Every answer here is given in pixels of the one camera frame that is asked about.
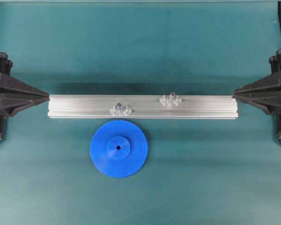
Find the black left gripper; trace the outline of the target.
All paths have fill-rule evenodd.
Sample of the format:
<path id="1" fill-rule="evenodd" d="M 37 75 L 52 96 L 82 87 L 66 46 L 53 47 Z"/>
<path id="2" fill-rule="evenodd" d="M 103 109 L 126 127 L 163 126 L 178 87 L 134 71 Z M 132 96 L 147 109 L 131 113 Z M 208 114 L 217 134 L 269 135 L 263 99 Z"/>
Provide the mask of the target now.
<path id="1" fill-rule="evenodd" d="M 10 76 L 13 66 L 5 52 L 0 52 L 0 141 L 4 137 L 5 117 L 49 100 L 49 94 Z"/>

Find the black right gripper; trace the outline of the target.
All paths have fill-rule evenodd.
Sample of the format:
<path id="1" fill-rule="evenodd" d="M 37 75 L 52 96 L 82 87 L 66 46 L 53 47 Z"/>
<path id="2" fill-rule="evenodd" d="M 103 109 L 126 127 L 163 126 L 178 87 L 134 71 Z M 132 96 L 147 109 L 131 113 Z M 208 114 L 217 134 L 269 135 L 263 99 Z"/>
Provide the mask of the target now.
<path id="1" fill-rule="evenodd" d="M 272 74 L 233 91 L 233 98 L 262 110 L 276 114 L 277 134 L 281 144 L 281 49 L 269 58 Z"/>

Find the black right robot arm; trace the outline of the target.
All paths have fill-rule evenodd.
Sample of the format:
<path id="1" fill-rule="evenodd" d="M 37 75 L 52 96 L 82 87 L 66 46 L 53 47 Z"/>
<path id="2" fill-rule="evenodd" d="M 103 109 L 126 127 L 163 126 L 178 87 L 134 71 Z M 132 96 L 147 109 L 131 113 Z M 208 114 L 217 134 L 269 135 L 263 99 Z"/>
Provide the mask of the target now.
<path id="1" fill-rule="evenodd" d="M 278 16 L 281 29 L 281 1 L 278 2 Z M 268 62 L 271 67 L 269 76 L 233 91 L 232 97 L 262 110 L 267 115 L 275 116 L 276 136 L 281 144 L 281 49 Z"/>

